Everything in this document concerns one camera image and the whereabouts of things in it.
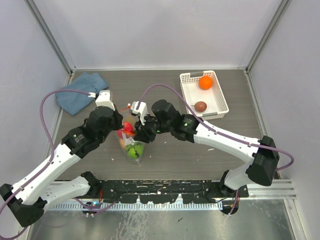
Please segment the dark green toy avocado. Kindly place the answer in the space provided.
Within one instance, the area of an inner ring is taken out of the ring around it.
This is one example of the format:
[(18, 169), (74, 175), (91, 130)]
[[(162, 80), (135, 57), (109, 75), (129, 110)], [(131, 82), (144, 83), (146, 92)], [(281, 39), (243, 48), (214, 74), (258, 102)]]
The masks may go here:
[(123, 140), (124, 140), (124, 144), (125, 144), (126, 146), (128, 146), (128, 145), (134, 145), (134, 144), (138, 143), (138, 141), (137, 141), (137, 140), (134, 140), (133, 137), (128, 137), (128, 138), (127, 138), (127, 137), (124, 137)]

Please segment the red toy apple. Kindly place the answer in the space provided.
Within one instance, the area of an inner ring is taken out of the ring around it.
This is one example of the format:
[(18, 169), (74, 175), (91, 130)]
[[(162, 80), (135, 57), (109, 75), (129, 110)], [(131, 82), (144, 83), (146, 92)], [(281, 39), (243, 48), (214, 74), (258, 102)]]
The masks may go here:
[(133, 134), (134, 133), (134, 128), (132, 126), (132, 124), (128, 121), (124, 121), (123, 122), (123, 131), (125, 133), (130, 133), (130, 134)]

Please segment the green toy fruit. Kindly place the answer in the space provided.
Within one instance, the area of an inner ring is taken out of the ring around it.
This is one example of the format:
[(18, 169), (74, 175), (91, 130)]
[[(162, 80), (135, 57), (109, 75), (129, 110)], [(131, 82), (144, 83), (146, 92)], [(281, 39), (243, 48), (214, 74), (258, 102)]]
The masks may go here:
[(144, 145), (136, 142), (134, 144), (128, 144), (125, 146), (126, 155), (131, 159), (138, 159), (144, 153)]

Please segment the clear zip bag orange zipper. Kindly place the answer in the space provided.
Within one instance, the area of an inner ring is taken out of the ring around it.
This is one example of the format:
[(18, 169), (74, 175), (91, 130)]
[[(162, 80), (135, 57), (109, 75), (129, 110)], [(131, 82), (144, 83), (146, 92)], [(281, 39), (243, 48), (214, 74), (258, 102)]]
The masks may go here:
[(137, 134), (135, 123), (139, 119), (131, 114), (130, 103), (127, 104), (127, 107), (120, 109), (119, 113), (123, 118), (122, 128), (115, 132), (118, 143), (127, 160), (131, 164), (139, 166), (145, 151), (145, 144), (134, 139)]

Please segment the orange toy fruit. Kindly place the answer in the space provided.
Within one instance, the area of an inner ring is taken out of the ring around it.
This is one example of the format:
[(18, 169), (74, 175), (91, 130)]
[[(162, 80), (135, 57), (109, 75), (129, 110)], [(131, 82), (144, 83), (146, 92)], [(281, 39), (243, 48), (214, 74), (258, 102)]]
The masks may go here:
[(213, 85), (213, 79), (210, 76), (204, 75), (198, 81), (198, 86), (202, 90), (208, 90)]

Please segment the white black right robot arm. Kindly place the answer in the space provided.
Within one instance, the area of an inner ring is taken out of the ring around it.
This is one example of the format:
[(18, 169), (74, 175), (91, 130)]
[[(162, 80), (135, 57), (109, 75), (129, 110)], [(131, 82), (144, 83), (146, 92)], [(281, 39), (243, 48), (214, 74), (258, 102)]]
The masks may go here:
[(220, 193), (231, 197), (248, 184), (255, 183), (269, 187), (274, 179), (279, 154), (274, 151), (274, 140), (268, 136), (262, 139), (244, 137), (192, 114), (180, 114), (164, 99), (155, 102), (148, 114), (144, 102), (132, 103), (130, 112), (138, 117), (135, 123), (134, 139), (143, 143), (153, 142), (156, 135), (169, 133), (180, 141), (202, 144), (231, 154), (244, 162), (233, 170), (226, 170), (218, 184)]

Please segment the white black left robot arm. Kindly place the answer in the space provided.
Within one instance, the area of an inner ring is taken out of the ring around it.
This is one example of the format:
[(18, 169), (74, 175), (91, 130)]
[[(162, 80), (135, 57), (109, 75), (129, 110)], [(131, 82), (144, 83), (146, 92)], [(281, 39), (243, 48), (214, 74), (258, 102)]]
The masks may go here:
[(102, 184), (90, 171), (57, 187), (51, 183), (65, 170), (97, 149), (112, 131), (122, 128), (123, 116), (116, 106), (98, 106), (84, 120), (71, 129), (53, 155), (13, 185), (3, 184), (0, 195), (21, 227), (37, 222), (50, 208), (66, 200), (99, 195)]

